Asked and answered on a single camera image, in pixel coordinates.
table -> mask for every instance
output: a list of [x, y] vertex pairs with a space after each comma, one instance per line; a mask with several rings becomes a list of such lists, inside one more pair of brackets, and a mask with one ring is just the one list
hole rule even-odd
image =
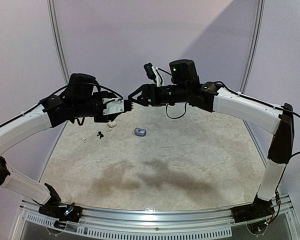
[[174, 120], [164, 107], [135, 104], [115, 121], [112, 131], [92, 118], [66, 125], [41, 178], [63, 202], [178, 211], [253, 201], [265, 167], [242, 120], [191, 106]]

white wall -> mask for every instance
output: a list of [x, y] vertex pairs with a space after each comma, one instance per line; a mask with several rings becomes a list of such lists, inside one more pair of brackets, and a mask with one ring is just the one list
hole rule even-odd
[[169, 62], [182, 58], [194, 60], [201, 82], [222, 80], [238, 90], [258, 0], [58, 0], [55, 5], [69, 72], [93, 75], [127, 96], [151, 83], [144, 64], [169, 70]]
[[[62, 86], [46, 0], [0, 0], [0, 123]], [[3, 156], [38, 179], [60, 128], [39, 133]], [[9, 238], [22, 197], [0, 188], [0, 240]]]
[[[290, 103], [300, 114], [300, 0], [265, 1], [261, 32], [246, 94], [272, 103]], [[300, 150], [300, 120], [295, 119], [293, 152]], [[267, 156], [271, 137], [253, 126]], [[291, 159], [281, 190], [289, 193], [300, 223], [300, 155]]]

blue-gray oval object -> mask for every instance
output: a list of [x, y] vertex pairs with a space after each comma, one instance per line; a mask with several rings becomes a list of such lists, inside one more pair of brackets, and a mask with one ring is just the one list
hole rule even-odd
[[140, 136], [140, 137], [144, 137], [146, 134], [147, 134], [147, 131], [145, 129], [142, 129], [142, 128], [136, 128], [134, 130], [134, 134], [137, 135], [137, 136]]

robotic arm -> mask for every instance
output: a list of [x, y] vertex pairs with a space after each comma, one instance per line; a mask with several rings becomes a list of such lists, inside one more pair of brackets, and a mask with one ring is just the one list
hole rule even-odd
[[172, 85], [158, 87], [144, 84], [129, 95], [128, 99], [142, 106], [165, 106], [187, 102], [208, 112], [228, 114], [253, 123], [273, 134], [268, 151], [265, 173], [252, 204], [232, 208], [236, 223], [266, 217], [274, 213], [271, 199], [277, 192], [278, 184], [288, 164], [294, 141], [293, 108], [262, 102], [234, 92], [224, 83], [200, 83], [195, 64], [192, 60], [182, 59], [169, 64]]
[[[94, 86], [98, 91], [93, 93]], [[28, 111], [0, 125], [0, 187], [31, 198], [40, 205], [41, 214], [60, 221], [78, 222], [81, 207], [74, 203], [61, 204], [61, 199], [52, 186], [34, 181], [18, 172], [6, 163], [2, 154], [26, 138], [65, 121], [74, 123], [77, 120], [82, 125], [85, 117], [94, 117], [94, 122], [106, 123], [113, 121], [121, 113], [131, 111], [131, 101], [123, 100], [113, 92], [101, 91], [101, 88], [104, 87], [93, 76], [72, 74], [69, 85], [60, 95], [50, 95]]]

slotted metal vent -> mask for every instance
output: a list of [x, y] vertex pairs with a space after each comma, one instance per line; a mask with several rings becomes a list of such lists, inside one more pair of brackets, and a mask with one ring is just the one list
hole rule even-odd
[[[54, 220], [47, 217], [28, 212], [26, 219], [29, 222], [60, 231], [60, 229], [54, 228]], [[127, 233], [78, 226], [76, 232], [68, 230], [64, 230], [64, 232], [100, 240], [214, 240], [232, 237], [230, 227], [193, 233]]]

